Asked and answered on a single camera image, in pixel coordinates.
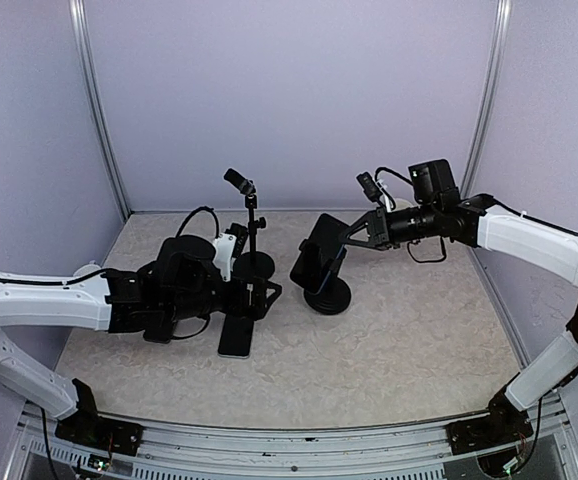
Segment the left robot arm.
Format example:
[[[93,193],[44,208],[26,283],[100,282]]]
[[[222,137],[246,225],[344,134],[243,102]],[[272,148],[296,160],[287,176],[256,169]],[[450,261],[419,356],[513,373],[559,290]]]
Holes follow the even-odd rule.
[[[126,456],[140,446],[140,424],[103,416],[90,386],[65,378],[17,346],[13,326],[73,327],[140,333],[167,344],[181,320],[222,313],[250,324],[264,318],[280,285],[233,273],[233,247],[195,235],[164,240],[156,259],[136,271],[86,266],[72,277],[0,272],[0,383],[57,421],[58,438]]]

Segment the black telescopic phone stand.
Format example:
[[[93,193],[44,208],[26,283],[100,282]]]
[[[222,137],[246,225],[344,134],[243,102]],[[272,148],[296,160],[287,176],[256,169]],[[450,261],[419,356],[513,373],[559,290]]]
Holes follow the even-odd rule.
[[[234,262],[233,273],[241,278],[258,277],[268,280],[275,272],[275,263],[270,255],[257,248],[257,234],[260,229],[266,227],[266,220],[264,217],[257,218],[255,216],[255,210],[258,208],[255,184],[233,168],[229,168],[223,178],[244,196],[245,208],[248,211],[249,251],[240,255]]]

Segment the black stand holding blue phone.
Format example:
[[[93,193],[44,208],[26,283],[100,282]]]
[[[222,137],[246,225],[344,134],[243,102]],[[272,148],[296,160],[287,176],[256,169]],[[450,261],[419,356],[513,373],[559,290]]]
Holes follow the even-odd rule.
[[[351,302],[351,290],[348,284],[339,277],[342,263],[347,251],[344,248],[342,255],[331,268],[331,275],[324,288],[317,294],[310,294],[303,290],[303,297],[314,311],[323,315],[338,315],[344,312]]]

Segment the black smartphone with silver edge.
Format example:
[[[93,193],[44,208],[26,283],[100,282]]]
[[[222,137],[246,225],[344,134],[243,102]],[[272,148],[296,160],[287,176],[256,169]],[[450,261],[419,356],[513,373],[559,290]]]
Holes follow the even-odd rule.
[[[219,340],[217,353],[222,357],[248,358],[255,321],[247,317],[227,315]]]

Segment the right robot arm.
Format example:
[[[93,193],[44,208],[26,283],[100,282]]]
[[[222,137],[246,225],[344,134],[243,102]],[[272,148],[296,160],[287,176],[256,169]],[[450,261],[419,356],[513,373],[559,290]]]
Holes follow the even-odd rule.
[[[358,174],[364,195],[376,207],[342,233],[344,244],[388,250],[438,238],[513,258],[536,271],[536,278],[524,277],[516,286],[530,297],[525,308],[510,303],[504,308],[513,325],[523,313],[532,323],[555,320],[550,337],[493,395],[482,416],[451,422],[446,431],[455,455],[537,437],[530,409],[540,408],[546,396],[578,375],[578,231],[516,210],[491,194],[464,195],[445,159],[409,167],[402,179],[412,188],[414,203],[396,208],[379,178],[384,171]]]

